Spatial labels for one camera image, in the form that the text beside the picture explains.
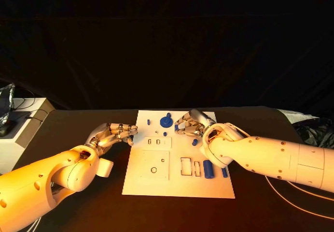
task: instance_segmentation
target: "robotic hand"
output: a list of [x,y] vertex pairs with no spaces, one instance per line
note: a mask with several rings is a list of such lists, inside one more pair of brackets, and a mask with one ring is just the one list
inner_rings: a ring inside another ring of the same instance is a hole
[[230,123],[216,123],[193,109],[176,122],[176,133],[203,137],[200,151],[225,168],[235,160],[262,175],[334,192],[334,150],[249,136]]
[[133,145],[135,133],[137,126],[104,123],[85,145],[0,176],[0,232],[25,228],[87,188],[95,175],[108,177],[114,163],[99,156],[120,141]]

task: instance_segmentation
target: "black table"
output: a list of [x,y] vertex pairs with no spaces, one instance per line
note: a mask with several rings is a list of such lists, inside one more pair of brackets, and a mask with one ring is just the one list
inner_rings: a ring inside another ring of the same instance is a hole
[[[215,111],[218,122],[230,122],[251,135],[302,143],[275,109],[200,110]],[[15,168],[81,145],[104,122],[135,125],[137,113],[137,110],[53,111]],[[246,171],[236,162],[229,165],[236,199],[123,195],[128,155],[130,146],[115,144],[104,155],[114,161],[110,178],[97,176],[88,188],[63,200],[42,217],[38,231],[334,231],[334,221],[294,208],[271,189],[265,177]]]

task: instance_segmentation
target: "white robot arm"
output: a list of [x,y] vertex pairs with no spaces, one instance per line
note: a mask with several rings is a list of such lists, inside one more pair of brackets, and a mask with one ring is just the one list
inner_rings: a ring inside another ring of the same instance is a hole
[[202,153],[225,168],[235,160],[262,175],[334,192],[334,150],[249,136],[230,123],[216,123],[193,109],[176,122],[176,133],[203,137]]
[[104,123],[85,145],[0,176],[0,232],[25,228],[87,188],[95,175],[108,177],[114,163],[99,156],[120,141],[133,145],[135,133],[137,126]]

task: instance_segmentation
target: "small blue piece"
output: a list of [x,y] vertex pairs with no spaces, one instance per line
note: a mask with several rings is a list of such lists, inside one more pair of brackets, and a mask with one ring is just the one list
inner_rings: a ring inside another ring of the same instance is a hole
[[196,146],[196,145],[197,145],[197,142],[199,142],[199,140],[197,140],[197,139],[195,139],[195,140],[193,140],[193,143],[192,143],[192,144],[193,144],[193,146]]
[[160,125],[163,128],[169,128],[173,125],[171,114],[167,113],[167,116],[160,119]]
[[213,166],[212,166],[212,162],[210,162],[209,159],[203,161],[203,167],[205,167],[205,177],[206,177],[206,179],[213,179],[215,178]]
[[228,178],[228,171],[226,171],[226,168],[222,168],[222,172],[223,172],[223,177]]

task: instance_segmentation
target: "black curtain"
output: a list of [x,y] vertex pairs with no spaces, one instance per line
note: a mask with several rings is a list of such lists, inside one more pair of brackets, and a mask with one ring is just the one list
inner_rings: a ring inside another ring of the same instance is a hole
[[331,2],[3,1],[0,17],[0,79],[58,108],[333,112]]

